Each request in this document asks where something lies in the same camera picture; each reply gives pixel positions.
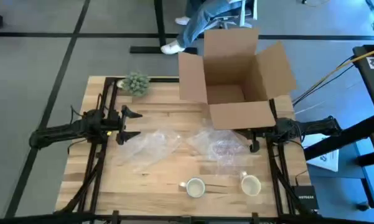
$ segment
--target butcher block tabletop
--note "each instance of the butcher block tabletop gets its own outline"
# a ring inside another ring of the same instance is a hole
[[[95,108],[105,78],[89,78],[81,111]],[[277,216],[264,139],[258,139],[258,152],[250,153],[247,150],[246,154],[236,157],[238,162],[235,166],[219,169],[215,161],[208,160],[185,141],[204,127],[206,122],[200,104],[179,99],[178,83],[151,83],[148,95],[143,98],[125,96],[122,91],[118,91],[115,109],[120,111],[122,105],[143,115],[142,118],[127,119],[127,131],[150,133],[166,127],[180,134],[182,143],[169,156],[136,172],[127,161],[119,163],[122,146],[116,143],[116,133],[113,133],[106,150],[97,214],[111,215],[113,210],[118,210],[121,215],[250,217],[252,212],[256,212],[259,217]],[[289,95],[275,98],[275,105],[278,117],[294,119]],[[89,152],[90,143],[86,141],[71,147],[56,210],[66,206],[82,185]],[[293,143],[285,145],[285,155],[293,185],[295,176],[307,170],[306,160],[302,148]],[[259,178],[259,195],[249,197],[242,192],[239,179],[241,170]],[[199,177],[206,184],[206,193],[200,198],[191,198],[179,188],[180,182],[186,182],[192,177]],[[311,184],[308,172],[299,175],[298,179],[300,185]],[[286,212],[286,194],[281,184],[280,190]],[[88,191],[86,209],[90,204],[91,192],[92,187]]]

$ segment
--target person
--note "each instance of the person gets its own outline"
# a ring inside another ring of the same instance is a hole
[[[184,51],[204,31],[211,18],[241,6],[240,0],[187,0],[185,16],[175,19],[185,27],[175,41],[161,47],[162,52],[170,55]]]

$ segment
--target plastic bag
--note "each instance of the plastic bag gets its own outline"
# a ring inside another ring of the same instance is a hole
[[[119,150],[116,151],[116,155],[114,157],[117,165],[123,165],[125,162],[130,160],[135,154],[143,149],[143,142],[146,138],[146,133],[139,134],[128,141],[126,141],[123,145],[119,146]]]
[[[206,159],[217,161],[217,174],[232,172],[236,166],[235,156],[249,152],[247,145],[239,140],[234,132],[214,130],[211,126],[188,138],[187,143],[202,155],[206,155]]]
[[[169,129],[158,129],[138,140],[137,153],[127,162],[133,172],[140,172],[172,154],[179,147],[181,136]]]

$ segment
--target white sneaker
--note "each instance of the white sneaker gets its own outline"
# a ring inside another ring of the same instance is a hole
[[[184,50],[185,48],[180,47],[176,40],[161,47],[161,51],[164,54],[176,54],[178,52],[183,52]]]
[[[186,16],[175,19],[175,23],[178,25],[187,25],[188,22],[189,22],[189,18]]]

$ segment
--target ceramic mug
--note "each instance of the ceramic mug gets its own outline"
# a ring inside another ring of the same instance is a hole
[[[260,193],[261,183],[257,177],[248,175],[246,171],[242,171],[240,173],[240,179],[243,193],[249,196],[256,196]]]
[[[205,183],[202,179],[194,177],[188,180],[187,183],[181,182],[180,187],[187,191],[187,194],[193,198],[199,198],[205,193]]]

